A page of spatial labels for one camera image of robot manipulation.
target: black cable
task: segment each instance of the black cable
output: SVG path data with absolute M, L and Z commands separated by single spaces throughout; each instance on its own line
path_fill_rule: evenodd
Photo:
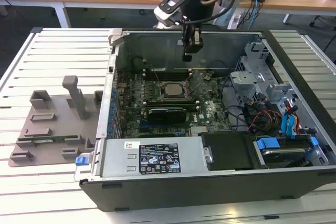
M 10 5 L 11 7 L 14 7 L 8 0 L 4 0 L 4 1 L 6 1 L 6 2 L 8 3 L 8 5 Z M 22 19 L 24 19 L 25 21 L 27 21 L 27 23 L 29 24 L 30 27 L 33 27 L 33 26 L 31 25 L 30 21 L 29 21 L 27 18 L 25 18 L 25 17 L 24 17 L 18 10 L 16 10 L 16 13 L 17 13 Z
M 324 18 L 322 16 L 317 16 L 317 17 L 328 20 L 328 21 L 331 21 L 331 22 L 336 22 L 335 18 Z
M 238 125 L 238 118 L 236 118 L 236 125 L 231 125 L 231 128 L 236 127 L 236 131 L 237 131 L 238 127 L 242 127 L 242 126 L 246 127 L 247 125 Z
M 325 22 L 323 22 L 322 20 L 320 20 L 320 17 L 317 17 L 317 20 L 318 20 L 319 22 L 321 22 L 322 24 L 326 25 L 326 26 L 330 26 L 330 25 L 326 24 Z
M 15 17 L 16 17 L 16 13 L 17 13 L 17 9 L 18 9 L 18 8 L 19 8 L 19 7 L 16 7 L 16 9 L 14 9 L 14 16 L 13 16 L 13 19 L 12 19 L 12 29 L 13 29 L 13 33 L 14 33 L 17 37 L 19 37 L 20 39 L 25 39 L 24 37 L 21 37 L 19 34 L 17 34 L 16 31 L 15 31 L 14 23 L 15 23 Z
M 226 108 L 225 111 L 226 111 L 228 114 L 230 114 L 231 116 L 233 116 L 235 119 L 240 120 L 240 121 L 242 121 L 243 123 L 245 123 L 246 125 L 248 125 L 247 122 L 246 122 L 244 119 L 241 119 L 239 116 L 235 115 L 234 113 L 232 113 L 231 111 L 229 111 L 227 108 Z
M 221 13 L 218 13 L 214 16 L 211 16 L 209 18 L 204 18 L 204 19 L 200 19 L 200 20 L 193 20 L 193 21 L 184 21 L 183 24 L 185 25 L 194 25 L 194 24 L 200 24 L 200 23 L 205 23 L 205 22 L 209 22 L 213 19 L 219 18 L 221 16 L 223 16 L 224 14 L 226 14 L 231 7 L 233 6 L 235 0 L 231 0 L 230 4 L 227 6 L 227 8 L 225 10 L 223 10 Z
M 329 45 L 332 43 L 332 41 L 336 38 L 336 35 L 334 35 L 334 37 L 332 37 L 332 39 L 329 41 L 329 43 L 327 44 L 326 48 L 323 50 L 323 52 L 326 51 L 326 49 L 329 47 Z
M 220 62 L 220 63 L 222 63 L 223 66 L 225 66 L 227 69 L 230 69 L 229 66 L 228 66 L 225 62 L 223 62 L 222 60 L 213 60 L 213 61 L 210 62 L 209 65 L 208 65 L 207 67 L 205 67 L 205 68 L 206 68 L 207 70 L 209 70 L 211 64 L 214 63 L 214 62 Z
M 259 16 L 259 14 L 260 14 L 260 9 L 263 7 L 263 3 L 261 3 L 260 4 L 260 2 L 258 2 L 258 11 L 257 11 L 257 13 L 256 13 L 256 17 L 255 17 L 255 19 Z M 256 6 L 255 6 L 255 4 L 254 4 L 254 0 L 251 0 L 251 4 L 250 4 L 250 7 L 249 7 L 249 9 L 247 10 L 247 12 L 245 12 L 244 13 L 244 15 L 243 15 L 243 17 L 242 17 L 242 20 L 239 22 L 239 24 L 238 24 L 238 26 L 237 26 L 237 28 L 239 28 L 239 26 L 244 26 L 244 23 L 246 22 L 246 21 L 249 21 L 250 19 L 251 19 L 251 17 L 252 17 L 252 14 L 254 13 L 254 9 L 256 8 Z

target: red wire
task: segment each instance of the red wire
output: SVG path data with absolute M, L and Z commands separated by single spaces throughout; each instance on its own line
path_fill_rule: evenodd
M 124 77 L 125 77 L 124 70 L 122 70 L 122 80 L 121 80 L 119 88 L 121 87 L 122 83 L 124 82 Z
M 296 134 L 298 135 L 301 135 L 300 132 L 299 132 L 299 126 L 300 126 L 300 118 L 296 115 L 296 113 L 294 113 L 294 115 L 296 116 L 297 118 L 297 121 L 296 121 Z
M 254 118 L 253 118 L 253 120 L 252 120 L 252 123 L 254 123 L 256 120 L 257 120 L 257 118 L 259 117 L 259 115 L 261 114 L 261 113 L 267 113 L 267 112 L 272 112 L 272 113 L 274 113 L 274 114 L 277 114 L 279 117 L 281 117 L 282 118 L 282 115 L 279 113 L 279 112 L 277 112 L 277 111 L 274 111 L 274 110 L 262 110 L 262 111 L 260 111 Z

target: metal table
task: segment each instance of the metal table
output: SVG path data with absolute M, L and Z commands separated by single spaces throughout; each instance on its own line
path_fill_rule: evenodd
M 274 33 L 278 33 L 277 39 L 283 34 L 279 31 Z M 292 31 L 287 33 L 282 37 L 294 36 Z M 28 114 L 29 97 L 33 90 L 46 89 L 51 95 L 65 94 L 61 81 L 66 74 L 79 77 L 78 85 L 83 93 L 93 93 L 102 88 L 109 57 L 108 34 L 108 29 L 54 28 L 31 33 L 1 79 L 0 223 L 42 223 L 46 220 L 51 223 L 94 221 L 118 224 L 322 223 L 336 219 L 336 184 L 323 186 L 300 199 L 101 212 L 74 181 L 74 164 L 9 167 L 8 158 Z M 309 62 L 305 58 L 293 61 L 295 64 Z M 326 96 L 335 96 L 335 89 L 324 90 Z

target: cable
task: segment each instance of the cable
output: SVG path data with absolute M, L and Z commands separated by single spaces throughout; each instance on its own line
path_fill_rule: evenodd
M 228 66 L 225 62 L 223 62 L 222 60 L 213 60 L 212 62 L 209 63 L 209 65 L 208 65 L 207 67 L 205 67 L 206 70 L 209 70 L 211 64 L 214 63 L 214 62 L 220 62 L 220 63 L 222 63 L 227 69 L 230 69 L 229 66 Z
M 240 120 L 240 121 L 242 121 L 243 123 L 245 123 L 246 125 L 248 125 L 247 122 L 246 122 L 244 119 L 241 119 L 239 116 L 235 115 L 234 113 L 232 113 L 231 111 L 229 111 L 227 108 L 225 109 L 225 111 L 226 111 L 228 114 L 230 114 L 231 116 L 233 116 L 235 119 Z
M 6 2 L 8 3 L 8 5 L 10 5 L 11 7 L 14 8 L 14 6 L 13 6 L 8 0 L 4 0 L 4 1 L 6 1 Z M 24 19 L 24 20 L 29 24 L 29 26 L 33 27 L 33 26 L 31 25 L 30 21 L 29 21 L 27 18 L 25 18 L 19 11 L 16 10 L 16 12 L 18 13 L 18 15 L 19 15 L 22 19 Z
M 267 118 L 268 118 L 268 120 L 269 120 L 269 121 L 268 121 L 268 124 L 266 125 L 265 128 L 260 128 L 260 127 L 258 127 L 258 126 L 256 126 L 256 125 L 254 124 L 254 122 L 258 119 L 258 117 L 259 117 L 261 114 L 266 115 Z M 267 110 L 262 110 L 262 111 L 260 111 L 260 112 L 254 117 L 254 119 L 253 119 L 252 122 L 250 123 L 250 126 L 247 128 L 247 131 L 249 131 L 251 128 L 255 128 L 255 127 L 256 127 L 257 129 L 261 130 L 262 132 L 267 132 L 267 131 L 269 131 L 269 130 L 272 128 L 272 125 L 273 125 L 273 119 L 272 119 L 271 115 L 268 113 Z
M 323 52 L 325 52 L 327 50 L 327 48 L 329 47 L 329 45 L 332 43 L 332 41 L 336 38 L 336 35 L 334 35 L 334 37 L 332 37 L 332 39 L 329 41 L 329 43 L 327 44 L 327 46 L 325 47 L 325 49 L 323 50 Z
M 323 22 L 322 20 L 320 20 L 320 17 L 317 17 L 317 20 L 318 20 L 319 22 L 321 22 L 322 24 L 326 25 L 326 26 L 330 26 L 330 25 L 328 25 L 327 23 L 325 23 L 325 22 Z
M 183 21 L 182 23 L 183 24 L 186 24 L 186 25 L 194 25 L 194 24 L 200 24 L 200 23 L 205 23 L 205 22 L 209 22 L 213 19 L 216 19 L 216 18 L 219 18 L 221 16 L 223 16 L 224 14 L 226 14 L 230 9 L 231 7 L 233 6 L 235 0 L 231 0 L 230 4 L 220 13 L 214 15 L 214 16 L 211 16 L 209 18 L 204 18 L 204 19 L 200 19 L 200 20 L 194 20 L 194 21 Z
M 124 70 L 121 70 L 121 71 L 122 71 L 122 80 L 121 80 L 121 83 L 120 83 L 120 85 L 119 85 L 118 88 L 121 88 L 121 86 L 122 86 L 122 84 L 123 84 L 123 82 L 124 82 L 124 78 L 125 78 Z
M 203 1 L 201 1 L 201 4 L 202 5 L 211 5 L 211 4 L 216 3 L 217 1 L 218 0 L 207 0 L 207 1 L 203 0 Z
M 335 18 L 324 18 L 320 15 L 318 15 L 319 18 L 322 18 L 322 19 L 325 19 L 325 20 L 328 20 L 328 21 L 331 21 L 331 22 L 336 22 Z
M 236 131 L 238 129 L 238 127 L 246 127 L 246 125 L 238 125 L 238 119 L 236 119 L 236 125 L 231 125 L 230 127 L 233 128 L 233 127 L 236 127 Z
M 256 8 L 254 9 L 254 14 L 253 14 L 253 18 L 251 20 L 251 23 L 250 25 L 248 26 L 248 30 L 250 30 L 250 28 L 252 27 L 253 23 L 254 23 L 254 20 L 256 19 L 256 14 L 257 14 L 257 5 L 258 5 L 258 0 L 255 0 L 256 2 Z
M 248 21 L 248 20 L 251 19 L 251 17 L 252 17 L 252 13 L 255 13 L 255 9 L 257 9 L 257 13 L 256 13 L 256 15 L 254 15 L 255 18 L 254 18 L 252 24 L 254 23 L 255 19 L 259 16 L 259 14 L 260 14 L 260 9 L 263 7 L 263 3 L 260 4 L 260 2 L 257 2 L 257 4 L 254 5 L 254 4 L 253 4 L 253 1 L 255 1 L 255 0 L 251 0 L 250 7 L 249 7 L 249 9 L 244 13 L 243 18 L 242 18 L 242 20 L 239 22 L 237 28 L 239 28 L 239 26 L 242 26 L 242 28 L 243 28 L 244 23 L 245 23 L 246 21 Z
M 14 16 L 13 16 L 13 19 L 12 19 L 12 29 L 13 29 L 13 33 L 14 33 L 17 37 L 19 37 L 20 39 L 25 39 L 24 37 L 21 37 L 19 34 L 16 33 L 16 31 L 15 31 L 15 27 L 14 27 L 14 22 L 15 22 L 15 18 L 16 18 L 16 12 L 17 12 L 17 9 L 18 9 L 18 8 L 19 8 L 19 7 L 17 6 L 16 9 L 14 9 Z

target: wire bundle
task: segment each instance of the wire bundle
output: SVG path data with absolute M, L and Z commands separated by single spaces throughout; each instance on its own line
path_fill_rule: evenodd
M 260 126 L 255 127 L 255 122 L 262 115 L 265 115 L 268 119 L 268 122 L 267 122 L 266 126 L 265 127 L 260 127 Z M 277 128 L 277 126 L 280 122 L 279 118 L 282 118 L 282 116 L 277 111 L 274 111 L 274 110 L 259 111 L 258 114 L 253 118 L 253 120 L 250 123 L 250 126 L 248 127 L 247 131 L 250 131 L 257 136 L 267 134 L 270 130 L 273 130 L 273 129 Z
M 286 106 L 286 111 L 290 110 L 290 106 Z M 294 116 L 295 118 L 295 130 L 296 130 L 296 134 L 300 135 L 299 129 L 300 129 L 300 117 L 293 112 L 292 116 Z
M 237 28 L 239 26 L 244 26 L 244 23 L 250 20 L 250 24 L 248 29 L 250 30 L 252 25 L 254 24 L 256 18 L 260 14 L 260 9 L 263 7 L 263 3 L 260 3 L 258 0 L 251 0 L 251 4 L 247 12 L 244 13 L 242 20 L 239 22 Z

